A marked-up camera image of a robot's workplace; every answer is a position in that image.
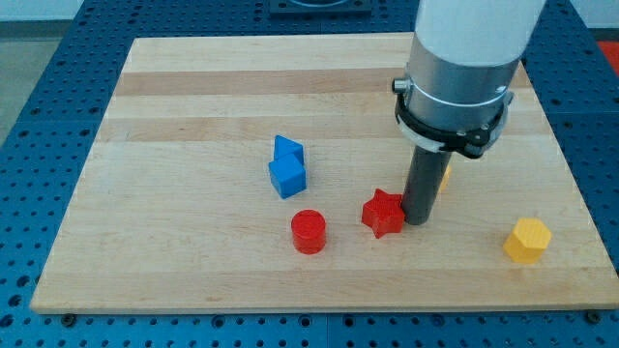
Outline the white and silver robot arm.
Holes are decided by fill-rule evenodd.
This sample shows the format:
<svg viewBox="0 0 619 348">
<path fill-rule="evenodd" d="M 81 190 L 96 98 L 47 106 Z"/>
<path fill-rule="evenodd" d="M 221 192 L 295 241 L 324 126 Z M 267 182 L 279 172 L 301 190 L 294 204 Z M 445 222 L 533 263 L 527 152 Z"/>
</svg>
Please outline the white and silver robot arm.
<svg viewBox="0 0 619 348">
<path fill-rule="evenodd" d="M 500 136 L 509 90 L 545 0 L 421 0 L 403 77 L 402 133 L 431 153 L 477 159 Z"/>
</svg>

